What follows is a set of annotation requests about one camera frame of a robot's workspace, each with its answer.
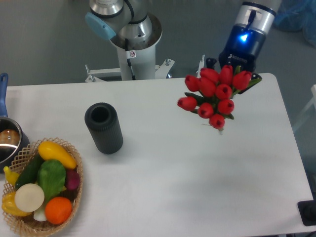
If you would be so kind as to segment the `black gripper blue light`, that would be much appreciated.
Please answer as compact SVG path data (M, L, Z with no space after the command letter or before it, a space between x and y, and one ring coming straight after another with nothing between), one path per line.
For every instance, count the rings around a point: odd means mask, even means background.
M219 54L219 64L223 68L225 65L231 65L234 69L241 66L244 71L254 72L256 60L265 42L266 36L263 33L242 26L234 25L224 50ZM216 58L206 58L205 64L208 69L215 69ZM262 81L262 77L253 73L246 89L240 93L243 94L256 84Z

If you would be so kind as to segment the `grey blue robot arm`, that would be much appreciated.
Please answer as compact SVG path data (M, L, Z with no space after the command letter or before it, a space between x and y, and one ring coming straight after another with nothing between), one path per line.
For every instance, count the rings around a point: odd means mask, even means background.
M245 0L223 51L216 59L202 57L197 72L216 63L253 72L280 4L279 0ZM94 34L116 47L122 80L167 77L174 62L166 59L156 67L162 28L143 0L91 0L89 6L85 21Z

